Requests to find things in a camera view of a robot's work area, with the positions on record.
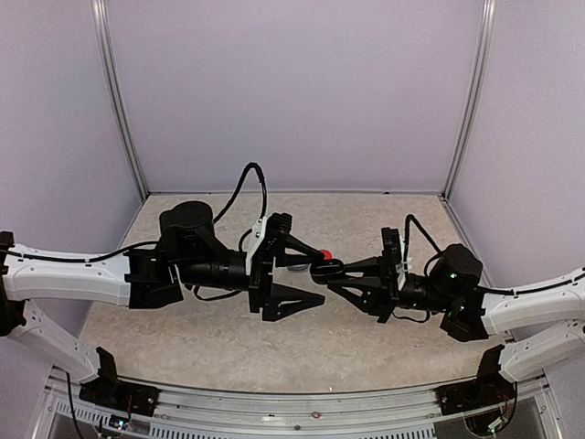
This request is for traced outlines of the purple earbud charging case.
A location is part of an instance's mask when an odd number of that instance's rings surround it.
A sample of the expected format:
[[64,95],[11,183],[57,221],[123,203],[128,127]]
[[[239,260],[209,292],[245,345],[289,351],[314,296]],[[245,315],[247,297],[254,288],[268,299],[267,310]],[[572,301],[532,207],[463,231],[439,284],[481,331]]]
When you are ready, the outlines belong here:
[[289,271],[292,271],[292,272],[302,272],[302,271],[307,270],[309,267],[310,267],[310,264],[304,263],[304,264],[291,265],[291,266],[287,267],[287,269]]

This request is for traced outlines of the black charging case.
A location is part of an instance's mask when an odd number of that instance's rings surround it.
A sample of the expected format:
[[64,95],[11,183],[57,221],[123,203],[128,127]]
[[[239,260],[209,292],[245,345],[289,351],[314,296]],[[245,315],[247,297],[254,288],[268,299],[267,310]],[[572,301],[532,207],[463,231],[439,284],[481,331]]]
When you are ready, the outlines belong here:
[[338,259],[323,259],[313,262],[309,272],[313,282],[321,285],[342,279],[346,275],[345,265]]

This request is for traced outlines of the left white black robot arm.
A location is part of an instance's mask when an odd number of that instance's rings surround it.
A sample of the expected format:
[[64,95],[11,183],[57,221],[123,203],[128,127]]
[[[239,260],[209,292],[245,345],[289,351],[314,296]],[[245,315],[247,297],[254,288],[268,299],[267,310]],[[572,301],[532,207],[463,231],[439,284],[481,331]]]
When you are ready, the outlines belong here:
[[90,348],[45,317],[38,298],[100,302],[128,309],[159,309],[183,300],[186,288],[245,292],[252,313],[275,322],[320,306],[324,297],[277,284],[276,267],[320,262],[324,256],[291,234],[292,217],[259,218],[246,250],[232,250],[215,232],[212,208],[183,202],[159,217],[157,241],[103,255],[42,252],[1,234],[1,334],[43,353],[75,381],[91,387],[111,407],[128,388],[118,379],[113,356]]

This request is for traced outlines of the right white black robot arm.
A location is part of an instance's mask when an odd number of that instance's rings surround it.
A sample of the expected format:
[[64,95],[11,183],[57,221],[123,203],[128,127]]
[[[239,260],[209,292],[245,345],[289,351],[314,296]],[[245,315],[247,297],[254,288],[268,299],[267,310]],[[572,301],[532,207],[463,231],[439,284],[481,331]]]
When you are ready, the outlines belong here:
[[484,353],[488,370],[471,380],[467,396],[485,406],[502,392],[502,377],[520,381],[583,352],[584,271],[507,290],[480,286],[482,271],[466,247],[452,244],[430,258],[424,274],[411,273],[407,259],[390,244],[378,257],[359,262],[320,261],[311,276],[380,323],[397,308],[440,314],[441,329],[460,342],[548,324],[531,337]]

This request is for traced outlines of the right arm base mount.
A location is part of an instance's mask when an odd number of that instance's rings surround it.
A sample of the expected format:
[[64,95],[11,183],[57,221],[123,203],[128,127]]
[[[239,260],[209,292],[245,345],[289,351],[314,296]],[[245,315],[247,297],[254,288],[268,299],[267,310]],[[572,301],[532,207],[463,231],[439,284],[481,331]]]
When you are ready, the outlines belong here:
[[517,384],[507,380],[467,380],[440,386],[435,391],[443,416],[469,412],[511,401]]

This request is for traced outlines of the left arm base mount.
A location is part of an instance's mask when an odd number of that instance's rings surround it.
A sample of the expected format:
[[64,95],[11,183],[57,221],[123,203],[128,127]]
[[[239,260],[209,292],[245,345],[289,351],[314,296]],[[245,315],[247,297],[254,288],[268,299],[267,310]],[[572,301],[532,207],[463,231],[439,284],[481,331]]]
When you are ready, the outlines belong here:
[[98,378],[80,386],[80,399],[95,405],[128,414],[152,417],[160,390],[123,380]]

